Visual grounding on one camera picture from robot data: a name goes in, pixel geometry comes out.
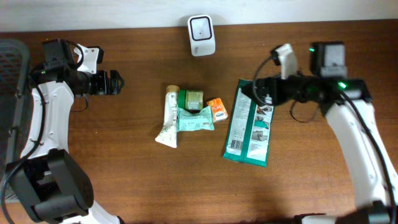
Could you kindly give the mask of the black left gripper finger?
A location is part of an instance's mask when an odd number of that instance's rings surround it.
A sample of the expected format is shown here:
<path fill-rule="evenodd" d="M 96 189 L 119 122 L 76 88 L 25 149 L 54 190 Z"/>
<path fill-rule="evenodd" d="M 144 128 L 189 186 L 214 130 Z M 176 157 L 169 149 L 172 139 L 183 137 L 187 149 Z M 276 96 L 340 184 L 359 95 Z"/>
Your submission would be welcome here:
<path fill-rule="evenodd" d="M 124 87 L 124 83 L 113 82 L 109 84 L 109 94 L 110 95 L 118 95 L 120 94 L 122 88 Z"/>
<path fill-rule="evenodd" d="M 111 83 L 124 83 L 124 79 L 117 70 L 110 70 L 110 81 Z"/>

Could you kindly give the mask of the green 3M gloves package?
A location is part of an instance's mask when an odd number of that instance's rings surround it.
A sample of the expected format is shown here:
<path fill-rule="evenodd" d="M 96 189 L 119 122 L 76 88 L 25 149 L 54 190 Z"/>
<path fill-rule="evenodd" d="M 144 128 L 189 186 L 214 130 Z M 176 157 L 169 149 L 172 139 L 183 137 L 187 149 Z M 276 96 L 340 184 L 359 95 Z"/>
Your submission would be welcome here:
<path fill-rule="evenodd" d="M 246 96 L 243 89 L 250 84 L 248 80 L 238 81 L 223 157 L 266 167 L 274 107 L 258 106 Z"/>

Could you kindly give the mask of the small orange box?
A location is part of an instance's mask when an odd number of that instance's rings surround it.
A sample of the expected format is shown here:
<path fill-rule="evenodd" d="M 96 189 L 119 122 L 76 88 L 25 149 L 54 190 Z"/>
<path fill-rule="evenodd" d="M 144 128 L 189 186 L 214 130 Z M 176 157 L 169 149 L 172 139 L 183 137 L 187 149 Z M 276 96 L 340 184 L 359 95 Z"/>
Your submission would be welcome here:
<path fill-rule="evenodd" d="M 228 118 L 228 112 L 224 107 L 221 98 L 215 98 L 207 101 L 206 103 L 211 109 L 214 123 L 226 120 Z"/>

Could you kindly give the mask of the white cream tube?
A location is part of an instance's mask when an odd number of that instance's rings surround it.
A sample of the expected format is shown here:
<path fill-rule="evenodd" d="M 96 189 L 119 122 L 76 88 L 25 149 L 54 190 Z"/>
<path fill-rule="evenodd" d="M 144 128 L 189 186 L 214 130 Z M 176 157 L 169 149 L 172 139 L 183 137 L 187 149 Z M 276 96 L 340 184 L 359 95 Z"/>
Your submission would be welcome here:
<path fill-rule="evenodd" d="M 155 138 L 155 141 L 168 147 L 177 147 L 177 118 L 178 118 L 178 93 L 180 88 L 176 85 L 166 87 L 164 123 Z"/>

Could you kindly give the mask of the green lid jar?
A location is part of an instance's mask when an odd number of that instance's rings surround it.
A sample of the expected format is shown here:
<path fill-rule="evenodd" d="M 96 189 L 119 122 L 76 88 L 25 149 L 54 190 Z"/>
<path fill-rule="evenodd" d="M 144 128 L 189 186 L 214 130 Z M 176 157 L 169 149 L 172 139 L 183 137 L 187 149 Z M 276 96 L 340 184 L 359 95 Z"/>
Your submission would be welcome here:
<path fill-rule="evenodd" d="M 179 108 L 192 111 L 203 109 L 203 91 L 201 90 L 180 90 L 178 93 L 177 105 Z"/>

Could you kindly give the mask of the light teal wipes pack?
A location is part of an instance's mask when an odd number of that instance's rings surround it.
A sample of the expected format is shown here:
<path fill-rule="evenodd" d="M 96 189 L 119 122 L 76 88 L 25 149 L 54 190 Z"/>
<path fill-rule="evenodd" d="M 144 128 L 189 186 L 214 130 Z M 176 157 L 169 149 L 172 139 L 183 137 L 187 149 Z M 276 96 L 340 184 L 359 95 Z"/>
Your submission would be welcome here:
<path fill-rule="evenodd" d="M 185 109 L 178 109 L 177 131 L 199 131 L 215 129 L 213 124 L 213 115 L 209 106 L 203 108 L 198 113 L 190 113 Z"/>

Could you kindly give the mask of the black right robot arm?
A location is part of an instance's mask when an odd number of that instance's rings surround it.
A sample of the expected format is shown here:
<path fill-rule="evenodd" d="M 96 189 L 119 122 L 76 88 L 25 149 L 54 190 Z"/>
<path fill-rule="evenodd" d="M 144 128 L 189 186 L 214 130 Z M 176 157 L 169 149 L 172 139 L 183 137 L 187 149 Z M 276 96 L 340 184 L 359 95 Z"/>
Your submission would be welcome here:
<path fill-rule="evenodd" d="M 280 45 L 269 60 L 280 75 L 255 76 L 243 93 L 259 106 L 318 104 L 343 151 L 354 187 L 356 210 L 343 215 L 297 215 L 292 223 L 397 223 L 397 172 L 380 137 L 372 98 L 360 78 L 348 78 L 342 41 L 313 42 L 310 71 L 298 70 L 291 45 Z"/>

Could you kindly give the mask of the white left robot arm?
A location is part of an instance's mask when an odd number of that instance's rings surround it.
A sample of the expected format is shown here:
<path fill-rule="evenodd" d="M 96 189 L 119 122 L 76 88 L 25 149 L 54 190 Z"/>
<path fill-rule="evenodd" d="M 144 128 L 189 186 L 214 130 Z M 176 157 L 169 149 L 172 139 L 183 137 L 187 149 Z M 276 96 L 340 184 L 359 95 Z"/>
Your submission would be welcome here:
<path fill-rule="evenodd" d="M 103 49 L 45 41 L 44 61 L 30 64 L 25 43 L 1 41 L 1 210 L 19 202 L 33 222 L 121 223 L 95 201 L 88 175 L 68 150 L 75 98 L 118 95 L 116 70 L 98 70 Z"/>

